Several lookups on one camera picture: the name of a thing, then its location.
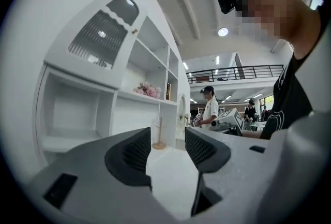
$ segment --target railing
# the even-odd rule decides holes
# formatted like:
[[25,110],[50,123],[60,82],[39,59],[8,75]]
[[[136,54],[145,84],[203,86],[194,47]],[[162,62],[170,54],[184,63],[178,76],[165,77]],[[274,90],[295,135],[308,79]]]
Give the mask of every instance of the railing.
[[200,70],[187,73],[189,83],[279,77],[283,65],[245,66]]

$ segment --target white shirt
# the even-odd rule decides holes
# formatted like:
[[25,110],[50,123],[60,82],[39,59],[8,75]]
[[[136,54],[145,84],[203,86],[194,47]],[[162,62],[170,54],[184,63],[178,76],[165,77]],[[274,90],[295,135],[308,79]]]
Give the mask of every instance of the white shirt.
[[[210,101],[207,102],[206,107],[205,107],[205,111],[203,113],[203,118],[202,120],[206,120],[211,118],[213,115],[218,116],[218,102],[213,98]],[[201,125],[202,128],[204,129],[209,129],[210,124],[206,124],[206,125]]]

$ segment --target wooden paper towel holder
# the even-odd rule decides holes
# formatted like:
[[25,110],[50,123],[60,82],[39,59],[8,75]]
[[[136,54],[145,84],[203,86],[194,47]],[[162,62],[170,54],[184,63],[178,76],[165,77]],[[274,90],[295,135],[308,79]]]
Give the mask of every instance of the wooden paper towel holder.
[[162,129],[162,118],[160,117],[160,126],[156,126],[157,128],[159,128],[159,137],[158,137],[158,141],[157,143],[154,143],[152,145],[153,148],[155,148],[156,150],[163,150],[165,149],[166,145],[164,143],[161,143],[161,129]]

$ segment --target book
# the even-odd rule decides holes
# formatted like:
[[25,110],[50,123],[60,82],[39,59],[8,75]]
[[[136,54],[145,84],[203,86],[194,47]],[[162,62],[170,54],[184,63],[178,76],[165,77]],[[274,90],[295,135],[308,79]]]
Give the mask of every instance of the book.
[[171,99],[171,84],[170,83],[167,84],[167,93],[165,95],[165,98],[166,98],[166,100]]

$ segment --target black shirt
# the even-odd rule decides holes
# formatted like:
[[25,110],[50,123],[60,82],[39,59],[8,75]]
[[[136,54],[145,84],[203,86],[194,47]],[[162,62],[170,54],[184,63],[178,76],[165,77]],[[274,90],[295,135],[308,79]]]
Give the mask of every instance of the black shirt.
[[[329,15],[324,15],[325,7],[318,8],[321,17],[321,38]],[[312,111],[311,104],[306,93],[297,80],[295,73],[303,62],[307,59],[310,52],[302,59],[296,59],[294,55],[285,70],[279,76],[274,85],[274,106],[272,114],[267,120],[261,133],[261,139],[270,139],[273,132],[280,129],[289,128],[297,119],[308,115]]]
[[256,110],[255,110],[255,108],[254,107],[252,107],[252,108],[249,108],[249,107],[246,107],[245,108],[245,121],[248,121],[247,119],[246,119],[246,115],[248,115],[248,118],[253,118],[253,121],[254,121],[254,119],[256,119],[255,117],[254,117],[254,114],[256,113]]

